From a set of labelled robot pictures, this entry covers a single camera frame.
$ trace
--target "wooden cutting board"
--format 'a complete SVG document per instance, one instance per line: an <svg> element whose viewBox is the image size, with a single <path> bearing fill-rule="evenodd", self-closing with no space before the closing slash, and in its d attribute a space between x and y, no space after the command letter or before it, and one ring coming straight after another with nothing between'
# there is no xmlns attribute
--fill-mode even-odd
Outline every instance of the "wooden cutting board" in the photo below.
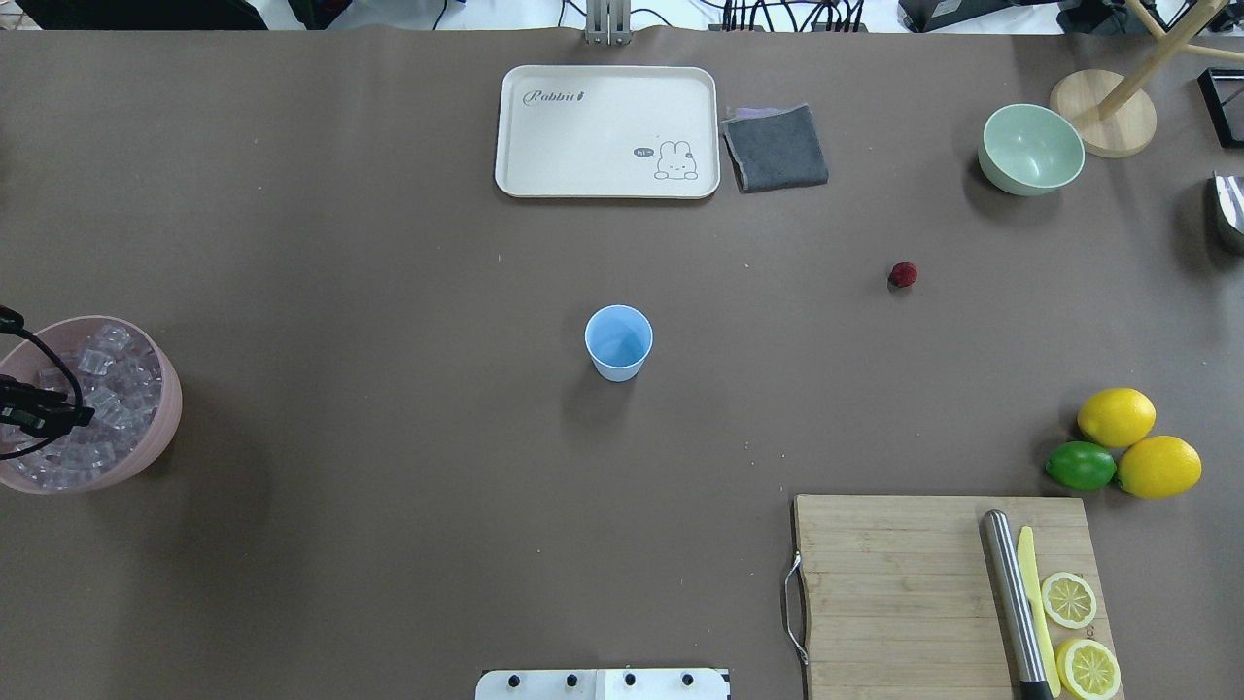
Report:
<svg viewBox="0 0 1244 700"><path fill-rule="evenodd" d="M809 700L1016 696L980 530L991 509L1006 513L1011 540L1033 526L1042 582L1072 572L1097 593L1087 628L1049 620L1054 647L1090 637L1115 650L1079 499L800 495ZM1122 690L1116 698L1125 700ZM1074 696L1064 689L1060 700Z"/></svg>

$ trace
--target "lime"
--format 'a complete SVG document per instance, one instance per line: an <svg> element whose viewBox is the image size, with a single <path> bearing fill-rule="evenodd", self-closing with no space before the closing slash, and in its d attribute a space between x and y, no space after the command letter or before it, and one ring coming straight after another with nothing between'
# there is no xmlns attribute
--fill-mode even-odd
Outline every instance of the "lime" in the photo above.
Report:
<svg viewBox="0 0 1244 700"><path fill-rule="evenodd" d="M1118 460L1118 486L1141 499L1183 494L1200 481L1200 456L1169 435L1144 439Z"/></svg>
<svg viewBox="0 0 1244 700"><path fill-rule="evenodd" d="M1116 469L1110 451L1092 443L1067 443L1045 461L1045 472L1054 481L1076 491L1106 486L1115 479Z"/></svg>
<svg viewBox="0 0 1244 700"><path fill-rule="evenodd" d="M1093 394L1080 408L1076 424L1088 440L1103 448L1128 448L1153 430L1158 414L1148 397L1116 388Z"/></svg>
<svg viewBox="0 0 1244 700"><path fill-rule="evenodd" d="M1118 693L1118 660L1105 644L1069 639L1059 645L1054 658L1064 686L1080 700L1108 700Z"/></svg>
<svg viewBox="0 0 1244 700"><path fill-rule="evenodd" d="M1045 614L1067 629L1084 629L1097 617L1097 594L1087 581L1067 572L1045 579L1041 603Z"/></svg>

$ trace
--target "gray cloth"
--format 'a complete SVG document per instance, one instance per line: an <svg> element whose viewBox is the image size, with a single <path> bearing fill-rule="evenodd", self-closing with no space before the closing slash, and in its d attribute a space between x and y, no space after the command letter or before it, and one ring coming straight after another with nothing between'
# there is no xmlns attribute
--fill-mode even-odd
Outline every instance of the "gray cloth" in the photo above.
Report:
<svg viewBox="0 0 1244 700"><path fill-rule="evenodd" d="M722 124L744 191L829 182L830 170L807 104L775 114L739 116Z"/></svg>

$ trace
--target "raspberry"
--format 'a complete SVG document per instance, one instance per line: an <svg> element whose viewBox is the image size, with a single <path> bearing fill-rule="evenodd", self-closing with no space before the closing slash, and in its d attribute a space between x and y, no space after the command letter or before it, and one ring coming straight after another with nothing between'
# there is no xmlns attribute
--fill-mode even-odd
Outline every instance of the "raspberry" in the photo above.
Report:
<svg viewBox="0 0 1244 700"><path fill-rule="evenodd" d="M911 262L898 262L889 270L889 283L903 287L916 283L916 265Z"/></svg>

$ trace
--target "green lime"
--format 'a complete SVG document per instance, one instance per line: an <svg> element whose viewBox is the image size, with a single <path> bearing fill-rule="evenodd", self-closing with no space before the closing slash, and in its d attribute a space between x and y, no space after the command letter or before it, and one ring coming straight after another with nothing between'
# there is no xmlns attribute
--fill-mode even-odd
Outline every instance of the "green lime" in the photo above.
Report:
<svg viewBox="0 0 1244 700"><path fill-rule="evenodd" d="M1045 472L1054 481L1076 491L1106 486L1117 470L1110 451L1092 443L1067 443L1045 463Z"/></svg>

